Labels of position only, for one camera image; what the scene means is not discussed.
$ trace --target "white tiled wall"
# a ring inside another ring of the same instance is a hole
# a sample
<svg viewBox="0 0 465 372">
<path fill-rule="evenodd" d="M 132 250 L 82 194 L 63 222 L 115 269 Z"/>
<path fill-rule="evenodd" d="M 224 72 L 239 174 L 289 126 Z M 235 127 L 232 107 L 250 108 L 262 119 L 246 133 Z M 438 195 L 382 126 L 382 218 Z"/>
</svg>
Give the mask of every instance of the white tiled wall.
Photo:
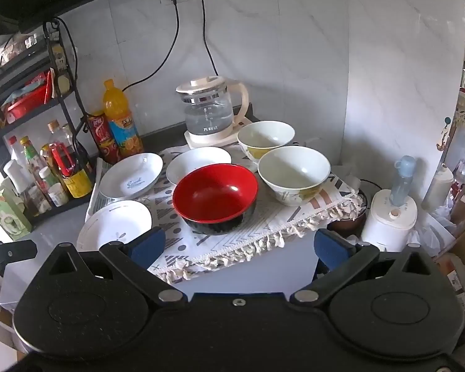
<svg viewBox="0 0 465 372">
<path fill-rule="evenodd" d="M 207 38 L 218 72 L 247 84 L 260 119 L 292 124 L 299 141 L 339 159 L 348 88 L 347 0 L 205 0 Z M 141 134 L 184 120 L 175 88 L 213 73 L 202 43 L 201 1 L 178 4 L 180 31 L 159 73 L 127 91 Z M 63 15 L 79 53 L 78 87 L 100 108 L 103 81 L 124 87 L 152 73 L 175 33 L 173 5 L 160 0 L 96 0 Z M 75 104 L 69 97 L 70 107 Z M 39 148 L 60 108 L 15 134 Z M 85 138 L 91 151 L 95 146 Z"/>
<path fill-rule="evenodd" d="M 402 155 L 425 195 L 453 117 L 465 48 L 464 0 L 348 0 L 350 69 L 342 162 L 389 188 Z"/>
</svg>

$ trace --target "blue bottle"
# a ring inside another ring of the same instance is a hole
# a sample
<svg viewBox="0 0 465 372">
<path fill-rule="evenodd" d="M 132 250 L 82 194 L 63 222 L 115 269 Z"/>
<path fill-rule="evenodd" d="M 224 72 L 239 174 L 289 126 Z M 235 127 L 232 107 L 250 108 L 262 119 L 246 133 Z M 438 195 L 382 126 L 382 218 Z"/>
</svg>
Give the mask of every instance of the blue bottle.
<svg viewBox="0 0 465 372">
<path fill-rule="evenodd" d="M 412 187 L 416 164 L 417 161 L 415 158 L 409 155 L 404 155 L 402 159 L 396 161 L 394 164 L 396 174 L 394 176 L 393 187 L 391 187 L 391 195 L 389 198 L 391 200 L 391 204 L 396 207 L 400 207 L 405 203 L 410 187 Z"/>
</svg>

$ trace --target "kitchen counter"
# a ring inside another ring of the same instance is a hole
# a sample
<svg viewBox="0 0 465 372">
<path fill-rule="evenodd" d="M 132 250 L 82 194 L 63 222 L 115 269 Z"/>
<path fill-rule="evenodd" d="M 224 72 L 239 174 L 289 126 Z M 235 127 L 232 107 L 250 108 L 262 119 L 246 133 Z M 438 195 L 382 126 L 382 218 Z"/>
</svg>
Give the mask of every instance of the kitchen counter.
<svg viewBox="0 0 465 372">
<path fill-rule="evenodd" d="M 257 121 L 251 106 L 247 117 Z M 142 137 L 145 150 L 157 153 L 168 147 L 185 145 L 185 130 L 185 124 L 180 123 L 147 134 Z M 87 208 L 88 204 L 83 204 L 46 219 L 29 235 L 22 238 L 34 241 L 38 254 L 34 259 L 7 265 L 0 291 L 0 304 L 4 308 L 15 309 L 26 287 L 59 243 L 76 243 L 84 225 Z M 251 262 L 201 275 L 175 286 L 185 292 L 189 298 L 196 292 L 283 292 L 290 295 L 312 280 L 317 263 L 313 250 L 313 236 L 314 232 L 310 232 L 310 235 L 303 239 L 296 239 L 296 242 L 286 245 L 283 249 L 277 248 L 254 258 Z"/>
</svg>

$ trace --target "kettle handle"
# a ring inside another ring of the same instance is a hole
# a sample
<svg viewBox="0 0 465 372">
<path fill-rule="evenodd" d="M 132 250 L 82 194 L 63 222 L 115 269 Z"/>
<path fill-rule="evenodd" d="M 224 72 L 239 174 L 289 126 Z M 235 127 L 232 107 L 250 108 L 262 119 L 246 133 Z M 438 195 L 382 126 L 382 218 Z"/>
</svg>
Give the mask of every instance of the kettle handle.
<svg viewBox="0 0 465 372">
<path fill-rule="evenodd" d="M 244 120 L 244 116 L 246 116 L 246 112 L 248 111 L 248 107 L 250 105 L 248 89 L 246 89 L 244 84 L 238 82 L 236 84 L 228 84 L 228 91 L 241 93 L 241 108 L 239 109 L 239 113 L 234 116 L 233 120 L 234 125 L 238 125 Z"/>
</svg>

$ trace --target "bowl with yellow floral pattern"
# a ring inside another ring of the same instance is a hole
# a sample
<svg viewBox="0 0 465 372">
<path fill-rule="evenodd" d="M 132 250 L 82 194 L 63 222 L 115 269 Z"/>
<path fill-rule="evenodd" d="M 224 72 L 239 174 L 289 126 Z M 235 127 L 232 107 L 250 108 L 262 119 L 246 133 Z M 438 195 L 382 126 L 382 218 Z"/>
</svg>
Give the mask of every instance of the bowl with yellow floral pattern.
<svg viewBox="0 0 465 372">
<path fill-rule="evenodd" d="M 331 164 L 320 152 L 308 147 L 276 148 L 258 163 L 258 174 L 276 200 L 290 207 L 308 203 L 322 188 Z"/>
<path fill-rule="evenodd" d="M 258 164 L 269 151 L 289 144 L 295 137 L 295 130 L 281 121 L 257 121 L 239 130 L 237 140 L 244 154 Z"/>
</svg>

